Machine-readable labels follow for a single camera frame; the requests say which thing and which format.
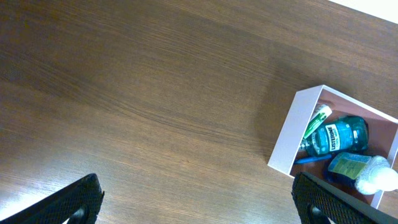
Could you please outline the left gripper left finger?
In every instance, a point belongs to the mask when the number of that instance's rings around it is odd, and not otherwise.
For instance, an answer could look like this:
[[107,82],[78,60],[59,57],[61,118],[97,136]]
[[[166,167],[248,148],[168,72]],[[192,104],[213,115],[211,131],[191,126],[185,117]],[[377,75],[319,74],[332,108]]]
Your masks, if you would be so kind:
[[4,219],[1,224],[95,223],[104,198],[98,176],[88,174],[32,206]]

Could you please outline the green white small carton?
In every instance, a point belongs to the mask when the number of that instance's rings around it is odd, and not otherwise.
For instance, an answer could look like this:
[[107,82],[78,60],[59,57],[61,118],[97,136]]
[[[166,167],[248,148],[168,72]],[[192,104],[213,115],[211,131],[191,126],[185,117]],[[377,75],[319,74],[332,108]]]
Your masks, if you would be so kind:
[[332,109],[328,105],[318,105],[310,118],[303,138],[308,138],[331,114]]

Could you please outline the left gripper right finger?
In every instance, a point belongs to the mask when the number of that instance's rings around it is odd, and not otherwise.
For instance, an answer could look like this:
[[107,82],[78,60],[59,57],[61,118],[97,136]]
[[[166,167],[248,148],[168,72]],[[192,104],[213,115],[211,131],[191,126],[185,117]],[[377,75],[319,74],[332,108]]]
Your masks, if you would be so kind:
[[308,172],[299,172],[295,176],[292,198],[300,220],[304,224],[397,224],[396,218]]

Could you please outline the teal mouthwash bottle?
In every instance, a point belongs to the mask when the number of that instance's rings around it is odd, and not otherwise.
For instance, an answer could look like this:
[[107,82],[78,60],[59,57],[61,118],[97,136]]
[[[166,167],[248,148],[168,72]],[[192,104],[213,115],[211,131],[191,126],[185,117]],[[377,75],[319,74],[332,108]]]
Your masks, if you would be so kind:
[[360,116],[345,116],[321,124],[309,137],[302,139],[298,149],[310,156],[321,157],[345,151],[365,151],[368,142],[368,123]]

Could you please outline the clear purple pump bottle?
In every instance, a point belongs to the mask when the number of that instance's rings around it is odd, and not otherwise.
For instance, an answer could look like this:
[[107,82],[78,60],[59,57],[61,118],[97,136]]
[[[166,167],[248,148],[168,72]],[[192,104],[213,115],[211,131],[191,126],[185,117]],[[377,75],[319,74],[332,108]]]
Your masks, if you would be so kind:
[[397,171],[382,156],[339,153],[328,165],[332,182],[357,190],[363,195],[397,190]]

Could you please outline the blue disposable razor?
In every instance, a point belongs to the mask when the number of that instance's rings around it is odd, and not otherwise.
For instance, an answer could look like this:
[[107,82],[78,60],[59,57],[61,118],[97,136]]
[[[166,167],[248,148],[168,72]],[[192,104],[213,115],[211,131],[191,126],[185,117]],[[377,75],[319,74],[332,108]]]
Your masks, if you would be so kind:
[[308,164],[311,162],[324,161],[324,160],[331,159],[331,157],[332,157],[331,154],[327,154],[327,155],[320,156],[320,157],[304,157],[302,159],[297,159],[294,162],[294,164]]

